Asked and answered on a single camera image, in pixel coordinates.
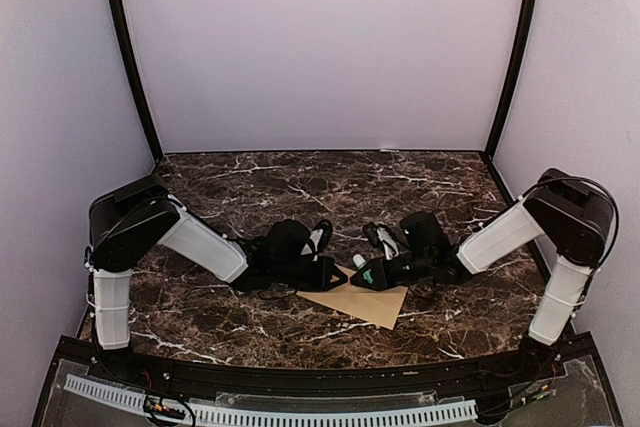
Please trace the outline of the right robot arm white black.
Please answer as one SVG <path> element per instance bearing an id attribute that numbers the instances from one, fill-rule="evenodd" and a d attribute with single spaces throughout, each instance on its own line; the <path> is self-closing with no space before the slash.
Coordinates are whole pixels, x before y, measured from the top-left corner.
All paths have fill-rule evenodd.
<path id="1" fill-rule="evenodd" d="M 550 168 L 457 244 L 431 212 L 408 215 L 400 229 L 402 234 L 396 236 L 384 224 L 365 225 L 365 235 L 383 254 L 371 260 L 355 256 L 352 285 L 372 291 L 420 279 L 461 285 L 523 246 L 547 248 L 549 278 L 526 333 L 532 342 L 510 360 L 511 373 L 530 381 L 547 367 L 545 346 L 560 339 L 611 254 L 619 235 L 620 211 L 614 196 L 600 183 Z"/>

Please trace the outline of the black front table rail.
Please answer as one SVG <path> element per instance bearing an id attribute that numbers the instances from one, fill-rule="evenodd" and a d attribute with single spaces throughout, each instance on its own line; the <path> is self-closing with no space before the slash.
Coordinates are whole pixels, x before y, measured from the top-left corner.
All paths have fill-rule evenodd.
<path id="1" fill-rule="evenodd" d="M 408 367 L 291 370 L 183 361 L 125 351 L 98 353 L 87 341 L 63 336 L 55 356 L 78 362 L 99 378 L 133 379 L 147 372 L 153 389 L 185 397 L 218 393 L 306 396 L 376 395 L 435 391 L 439 394 L 501 395 L 520 382 L 553 374 L 555 353 L 535 358 L 531 349 L 467 360 Z"/>

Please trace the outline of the green white glue stick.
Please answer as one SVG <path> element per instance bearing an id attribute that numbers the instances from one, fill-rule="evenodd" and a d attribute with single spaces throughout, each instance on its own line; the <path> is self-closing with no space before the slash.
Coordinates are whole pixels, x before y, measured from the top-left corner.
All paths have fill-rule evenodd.
<path id="1" fill-rule="evenodd" d="M 365 269 L 365 271 L 362 273 L 361 278 L 364 282 L 366 282 L 368 285 L 372 285 L 374 282 L 374 279 L 371 275 L 371 270 L 366 266 L 367 262 L 364 259 L 364 257 L 360 254 L 356 254 L 353 256 L 353 263 L 355 265 L 355 267 L 357 268 L 357 270 L 361 270 L 362 268 Z"/>

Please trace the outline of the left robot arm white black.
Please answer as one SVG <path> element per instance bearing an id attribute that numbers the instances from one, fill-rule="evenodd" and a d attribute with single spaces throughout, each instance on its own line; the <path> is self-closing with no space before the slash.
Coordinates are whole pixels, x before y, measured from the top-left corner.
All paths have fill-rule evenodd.
<path id="1" fill-rule="evenodd" d="M 286 219 L 254 238 L 231 238 L 175 197 L 155 174 L 107 193 L 89 207 L 84 263 L 92 285 L 88 301 L 101 364 L 120 383 L 141 374 L 130 344 L 129 309 L 134 269 L 155 247 L 176 252 L 236 290 L 283 284 L 296 291 L 327 292 L 348 280 L 325 255 L 333 233 L 328 220 L 315 227 Z"/>

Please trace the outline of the brown paper envelope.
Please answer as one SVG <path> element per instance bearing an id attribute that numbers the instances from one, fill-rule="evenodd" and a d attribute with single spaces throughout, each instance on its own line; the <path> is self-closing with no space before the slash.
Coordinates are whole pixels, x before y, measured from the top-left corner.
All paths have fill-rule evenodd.
<path id="1" fill-rule="evenodd" d="M 302 291 L 297 295 L 356 319 L 393 330 L 407 292 L 408 288 L 404 286 L 376 292 L 347 282 L 327 292 Z"/>

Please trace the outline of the black frame post left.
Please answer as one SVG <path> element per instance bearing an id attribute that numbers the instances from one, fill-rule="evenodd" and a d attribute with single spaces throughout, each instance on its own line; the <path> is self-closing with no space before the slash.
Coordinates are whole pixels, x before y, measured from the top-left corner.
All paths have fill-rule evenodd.
<path id="1" fill-rule="evenodd" d="M 127 16 L 123 0 L 108 0 L 112 23 L 118 43 L 118 48 L 133 98 L 138 120 L 155 164 L 164 157 L 160 139 L 152 119 L 151 109 L 144 92 L 144 87 L 138 69 L 134 47 L 129 31 Z"/>

